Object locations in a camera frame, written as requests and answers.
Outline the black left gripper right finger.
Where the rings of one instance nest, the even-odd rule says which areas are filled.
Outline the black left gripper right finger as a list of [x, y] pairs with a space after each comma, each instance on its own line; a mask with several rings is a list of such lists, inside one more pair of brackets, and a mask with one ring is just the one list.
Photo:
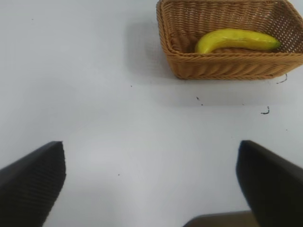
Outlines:
[[302, 168], [251, 140], [243, 140], [236, 175], [261, 227], [303, 225]]

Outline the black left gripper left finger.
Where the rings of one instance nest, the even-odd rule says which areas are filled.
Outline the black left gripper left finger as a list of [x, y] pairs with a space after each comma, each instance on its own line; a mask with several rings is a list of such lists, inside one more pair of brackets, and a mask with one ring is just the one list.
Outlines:
[[0, 171], [0, 225], [41, 227], [66, 178], [61, 141], [49, 142]]

